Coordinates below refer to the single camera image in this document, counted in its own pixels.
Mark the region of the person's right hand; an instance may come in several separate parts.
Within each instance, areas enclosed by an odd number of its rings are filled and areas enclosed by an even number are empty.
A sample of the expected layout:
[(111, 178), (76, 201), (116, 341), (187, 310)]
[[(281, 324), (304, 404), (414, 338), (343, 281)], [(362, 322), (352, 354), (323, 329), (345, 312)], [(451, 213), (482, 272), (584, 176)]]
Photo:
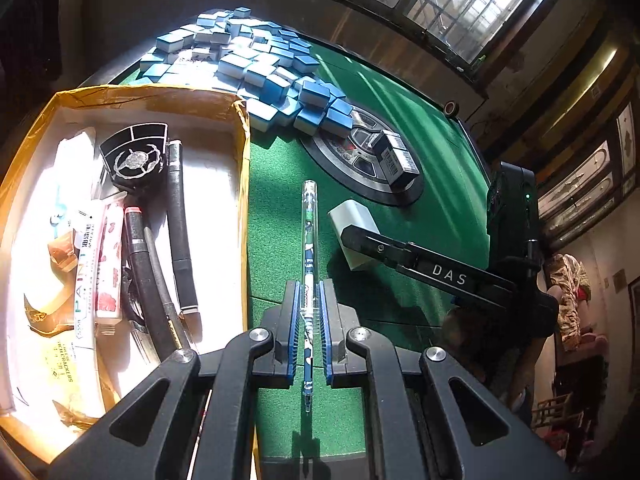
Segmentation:
[(496, 312), (455, 307), (442, 321), (442, 346), (511, 412), (535, 383), (535, 366), (547, 342)]

